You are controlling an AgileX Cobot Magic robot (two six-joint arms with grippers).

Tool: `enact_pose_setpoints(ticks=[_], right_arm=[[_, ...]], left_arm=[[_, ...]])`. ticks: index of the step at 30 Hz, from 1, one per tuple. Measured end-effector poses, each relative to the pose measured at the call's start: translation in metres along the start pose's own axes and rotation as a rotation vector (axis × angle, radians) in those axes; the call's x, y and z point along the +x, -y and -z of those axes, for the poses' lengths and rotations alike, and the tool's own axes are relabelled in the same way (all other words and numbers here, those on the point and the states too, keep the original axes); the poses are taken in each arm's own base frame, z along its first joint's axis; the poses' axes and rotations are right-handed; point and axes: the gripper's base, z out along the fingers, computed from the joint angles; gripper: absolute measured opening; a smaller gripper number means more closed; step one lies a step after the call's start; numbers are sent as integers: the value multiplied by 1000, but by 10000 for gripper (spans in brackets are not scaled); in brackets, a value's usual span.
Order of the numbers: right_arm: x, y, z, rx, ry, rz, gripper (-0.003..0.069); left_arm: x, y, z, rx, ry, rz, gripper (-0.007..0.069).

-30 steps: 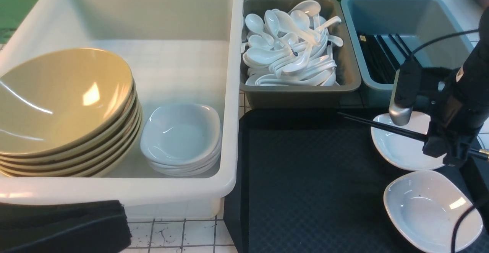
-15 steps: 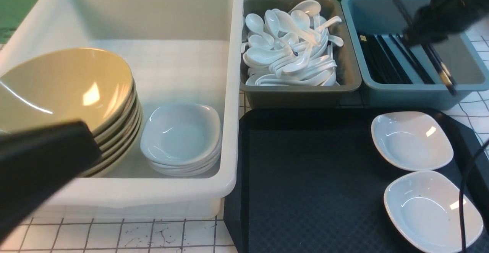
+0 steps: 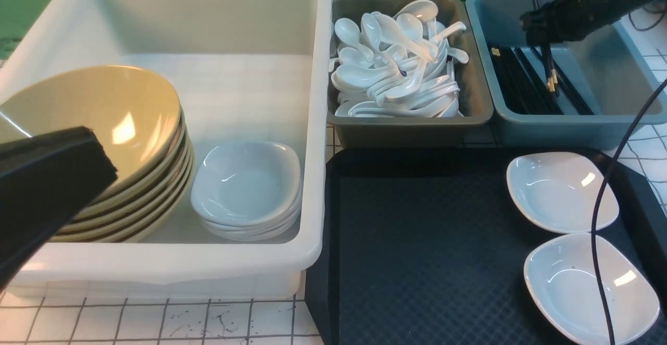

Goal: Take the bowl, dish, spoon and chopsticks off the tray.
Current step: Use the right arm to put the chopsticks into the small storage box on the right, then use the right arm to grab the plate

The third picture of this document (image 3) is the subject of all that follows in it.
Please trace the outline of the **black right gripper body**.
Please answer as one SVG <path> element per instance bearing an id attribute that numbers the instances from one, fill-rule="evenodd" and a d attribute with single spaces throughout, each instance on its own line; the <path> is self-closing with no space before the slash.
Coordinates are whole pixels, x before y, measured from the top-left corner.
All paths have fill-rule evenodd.
<path id="1" fill-rule="evenodd" d="M 520 16 L 532 46 L 584 40 L 655 0 L 552 0 Z"/>

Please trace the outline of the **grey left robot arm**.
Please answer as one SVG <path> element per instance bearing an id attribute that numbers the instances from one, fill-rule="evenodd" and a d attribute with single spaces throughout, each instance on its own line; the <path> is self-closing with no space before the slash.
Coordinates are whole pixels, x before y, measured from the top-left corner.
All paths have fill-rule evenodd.
<path id="1" fill-rule="evenodd" d="M 57 231 L 117 180 L 90 128 L 78 126 L 1 147 L 1 286 Z"/>

